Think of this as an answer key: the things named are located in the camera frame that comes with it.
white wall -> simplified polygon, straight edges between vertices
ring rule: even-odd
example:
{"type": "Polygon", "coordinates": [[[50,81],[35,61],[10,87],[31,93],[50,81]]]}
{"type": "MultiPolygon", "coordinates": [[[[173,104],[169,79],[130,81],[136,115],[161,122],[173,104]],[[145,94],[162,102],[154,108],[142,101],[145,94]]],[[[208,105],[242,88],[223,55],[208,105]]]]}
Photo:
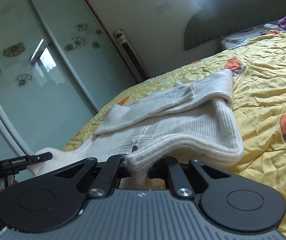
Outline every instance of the white wall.
{"type": "Polygon", "coordinates": [[[215,53],[215,42],[184,51],[185,27],[201,9],[198,0],[88,0],[112,34],[124,29],[152,76],[215,53]],[[155,7],[169,2],[171,9],[157,14],[155,7]]]}

black handheld device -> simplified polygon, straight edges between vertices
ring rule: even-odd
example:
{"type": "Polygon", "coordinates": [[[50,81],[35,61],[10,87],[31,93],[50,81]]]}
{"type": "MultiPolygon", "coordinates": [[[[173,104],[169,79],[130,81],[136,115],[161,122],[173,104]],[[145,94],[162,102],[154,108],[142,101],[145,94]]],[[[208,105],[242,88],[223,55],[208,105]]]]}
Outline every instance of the black handheld device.
{"type": "Polygon", "coordinates": [[[285,240],[286,211],[271,187],[200,160],[166,156],[148,176],[166,189],[120,189],[124,154],[87,158],[0,194],[0,240],[285,240]]]}
{"type": "Polygon", "coordinates": [[[0,161],[0,189],[4,190],[11,185],[15,174],[27,169],[28,165],[50,159],[52,159],[52,153],[47,152],[40,155],[26,155],[0,161]]]}

cable knit pattern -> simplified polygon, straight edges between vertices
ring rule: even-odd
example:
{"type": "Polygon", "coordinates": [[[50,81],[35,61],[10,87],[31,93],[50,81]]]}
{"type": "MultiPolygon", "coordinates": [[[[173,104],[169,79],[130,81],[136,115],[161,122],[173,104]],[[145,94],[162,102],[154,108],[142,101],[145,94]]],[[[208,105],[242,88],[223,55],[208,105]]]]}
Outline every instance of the cable knit pattern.
{"type": "Polygon", "coordinates": [[[179,152],[175,155],[179,161],[199,158],[216,166],[232,166],[241,158],[243,143],[231,106],[230,70],[177,83],[126,106],[112,106],[82,147],[73,152],[43,149],[38,154],[50,151],[53,159],[32,170],[41,175],[86,157],[100,162],[125,153],[132,184],[142,187],[153,163],[174,152],[179,152]],[[134,145],[139,149],[131,153],[134,145]]]}

bed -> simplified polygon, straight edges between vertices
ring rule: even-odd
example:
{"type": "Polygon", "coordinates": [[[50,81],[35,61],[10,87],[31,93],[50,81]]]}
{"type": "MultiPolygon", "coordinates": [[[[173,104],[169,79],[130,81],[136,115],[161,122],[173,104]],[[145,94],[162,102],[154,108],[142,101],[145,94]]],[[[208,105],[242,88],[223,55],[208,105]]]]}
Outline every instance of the bed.
{"type": "MultiPolygon", "coordinates": [[[[170,88],[177,81],[198,80],[223,68],[234,72],[233,111],[244,143],[241,161],[229,170],[273,187],[286,199],[285,32],[256,37],[236,48],[128,88],[104,106],[64,150],[71,151],[82,145],[112,105],[126,105],[152,91],[170,88]]],[[[279,230],[286,237],[286,215],[279,230]]]]}

gray ribbed panel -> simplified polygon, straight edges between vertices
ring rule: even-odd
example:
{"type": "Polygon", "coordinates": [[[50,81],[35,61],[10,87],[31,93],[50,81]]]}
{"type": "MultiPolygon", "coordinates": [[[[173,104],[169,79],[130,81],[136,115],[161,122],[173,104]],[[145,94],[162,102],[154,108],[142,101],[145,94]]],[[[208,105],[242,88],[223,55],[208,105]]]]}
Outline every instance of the gray ribbed panel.
{"type": "Polygon", "coordinates": [[[26,234],[6,229],[0,240],[285,240],[277,230],[261,235],[236,235],[216,228],[191,201],[168,190],[120,190],[90,201],[83,214],[61,229],[26,234]]]}

